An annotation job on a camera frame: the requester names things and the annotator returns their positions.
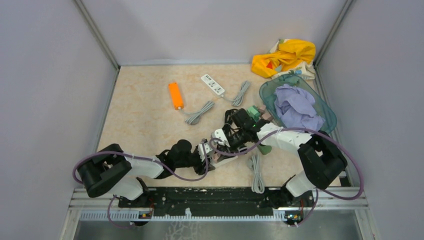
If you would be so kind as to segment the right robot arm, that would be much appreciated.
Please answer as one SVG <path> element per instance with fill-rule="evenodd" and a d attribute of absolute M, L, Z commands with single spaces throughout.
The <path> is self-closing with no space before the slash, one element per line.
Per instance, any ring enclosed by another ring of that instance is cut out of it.
<path fill-rule="evenodd" d="M 217 139 L 217 147 L 229 153 L 241 152 L 246 143 L 258 143 L 296 154 L 303 170 L 282 186 L 281 199 L 287 206 L 295 206 L 305 192 L 326 189 L 348 165 L 326 132 L 289 130 L 269 120 L 254 118 L 243 108 L 229 115 Z"/>

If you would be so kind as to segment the white power strip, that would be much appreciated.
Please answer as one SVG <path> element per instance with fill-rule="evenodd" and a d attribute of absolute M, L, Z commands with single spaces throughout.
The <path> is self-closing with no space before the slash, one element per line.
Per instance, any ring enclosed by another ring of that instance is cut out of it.
<path fill-rule="evenodd" d="M 220 166 L 230 163 L 233 160 L 236 160 L 237 158 L 238 156 L 226 156 L 219 153 L 214 153 L 210 164 L 213 167 L 218 168 Z"/>
<path fill-rule="evenodd" d="M 225 89 L 214 80 L 209 74 L 204 74 L 200 79 L 219 97 L 225 95 Z"/>

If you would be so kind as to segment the orange power strip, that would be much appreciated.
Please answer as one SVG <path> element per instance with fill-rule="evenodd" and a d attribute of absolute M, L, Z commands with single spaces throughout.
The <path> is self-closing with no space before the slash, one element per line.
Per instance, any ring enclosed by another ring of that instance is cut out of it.
<path fill-rule="evenodd" d="M 178 84 L 176 82 L 169 83 L 168 90 L 174 109 L 182 110 L 184 108 L 184 100 Z"/>

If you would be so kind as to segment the pink plug orange strip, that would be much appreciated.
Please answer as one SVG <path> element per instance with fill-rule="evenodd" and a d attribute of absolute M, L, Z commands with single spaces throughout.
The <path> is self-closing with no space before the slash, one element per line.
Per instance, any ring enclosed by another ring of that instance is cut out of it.
<path fill-rule="evenodd" d="M 266 120 L 266 121 L 269 121 L 269 122 L 271 122 L 274 119 L 273 116 L 268 112 L 263 113 L 260 117 L 263 120 Z"/>

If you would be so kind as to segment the green power strip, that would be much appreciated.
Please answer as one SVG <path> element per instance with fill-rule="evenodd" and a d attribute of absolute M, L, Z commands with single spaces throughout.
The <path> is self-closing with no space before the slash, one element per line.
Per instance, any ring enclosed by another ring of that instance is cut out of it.
<path fill-rule="evenodd" d="M 269 146 L 269 145 L 260 144 L 260 145 L 257 146 L 257 148 L 262 155 L 267 155 L 272 151 L 272 147 Z"/>

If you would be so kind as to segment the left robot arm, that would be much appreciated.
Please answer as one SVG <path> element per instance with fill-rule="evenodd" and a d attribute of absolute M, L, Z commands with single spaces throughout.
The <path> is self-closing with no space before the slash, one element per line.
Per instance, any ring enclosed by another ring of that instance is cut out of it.
<path fill-rule="evenodd" d="M 80 160 L 73 167 L 72 177 L 84 186 L 90 198 L 113 194 L 144 207 L 149 203 L 150 193 L 142 176 L 155 180 L 175 176 L 185 181 L 176 169 L 193 168 L 200 181 L 215 169 L 211 156 L 206 140 L 193 147 L 188 140 L 180 139 L 170 149 L 152 157 L 126 153 L 113 143 Z"/>

